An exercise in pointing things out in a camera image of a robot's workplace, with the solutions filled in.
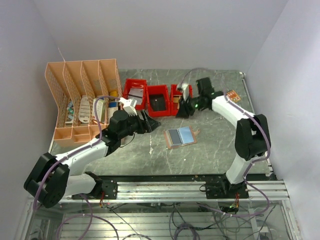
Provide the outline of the gold cards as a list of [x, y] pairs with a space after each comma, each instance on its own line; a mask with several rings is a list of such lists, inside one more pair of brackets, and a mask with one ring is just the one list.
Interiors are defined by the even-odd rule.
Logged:
[[181, 95], [173, 95], [172, 102], [174, 104], [178, 104], [180, 99], [181, 99], [181, 97], [182, 97]]

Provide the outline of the black VIP card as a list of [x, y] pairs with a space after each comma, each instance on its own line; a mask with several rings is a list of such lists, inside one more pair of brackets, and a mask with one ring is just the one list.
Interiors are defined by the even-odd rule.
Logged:
[[170, 138], [170, 142], [172, 146], [179, 146], [183, 143], [180, 133], [177, 129], [169, 129], [167, 133]]

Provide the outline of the brown leather card holder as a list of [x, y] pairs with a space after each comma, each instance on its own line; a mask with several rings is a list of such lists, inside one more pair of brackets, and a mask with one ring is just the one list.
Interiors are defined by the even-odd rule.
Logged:
[[180, 147], [184, 147], [187, 145], [192, 145], [197, 143], [196, 136], [201, 132], [200, 129], [193, 130], [191, 126], [179, 127], [176, 128], [179, 131], [180, 138], [182, 140], [181, 145], [172, 145], [170, 137], [168, 135], [168, 130], [164, 131], [164, 139], [168, 149], [176, 149]]

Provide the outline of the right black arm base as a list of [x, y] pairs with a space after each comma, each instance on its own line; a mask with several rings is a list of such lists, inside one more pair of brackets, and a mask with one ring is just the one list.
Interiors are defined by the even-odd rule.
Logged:
[[207, 199], [247, 199], [249, 197], [247, 185], [244, 182], [231, 184], [224, 176], [207, 180], [199, 187]]

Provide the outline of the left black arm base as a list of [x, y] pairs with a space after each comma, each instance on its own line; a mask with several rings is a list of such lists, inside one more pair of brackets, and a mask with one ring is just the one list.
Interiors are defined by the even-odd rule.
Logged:
[[90, 176], [95, 184], [93, 188], [85, 195], [90, 199], [115, 200], [118, 194], [118, 184], [115, 180], [107, 176], [98, 176], [87, 171], [86, 175]]

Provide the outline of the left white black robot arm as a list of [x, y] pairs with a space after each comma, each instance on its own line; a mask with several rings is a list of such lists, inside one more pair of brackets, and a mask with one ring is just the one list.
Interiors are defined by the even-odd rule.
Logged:
[[144, 110], [140, 115], [117, 110], [110, 118], [108, 127], [86, 144], [57, 155], [49, 152], [42, 154], [23, 188], [34, 197], [35, 208], [38, 203], [51, 208], [68, 196], [83, 194], [91, 199], [99, 198], [108, 191], [100, 177], [84, 171], [85, 166], [111, 155], [120, 148], [125, 137], [151, 133], [159, 126], [161, 123]]

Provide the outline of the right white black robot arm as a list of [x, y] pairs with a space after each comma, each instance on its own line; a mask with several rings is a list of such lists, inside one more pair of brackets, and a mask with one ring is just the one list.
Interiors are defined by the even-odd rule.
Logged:
[[177, 85], [176, 89], [181, 97], [176, 117], [186, 119], [196, 110], [209, 109], [235, 127], [235, 158], [221, 178], [204, 185], [204, 191], [209, 199], [236, 197], [247, 188], [245, 180], [253, 164], [269, 157], [271, 140], [267, 118], [235, 104], [223, 91], [214, 90], [208, 77], [197, 80], [196, 85], [197, 97], [191, 97], [187, 83]]

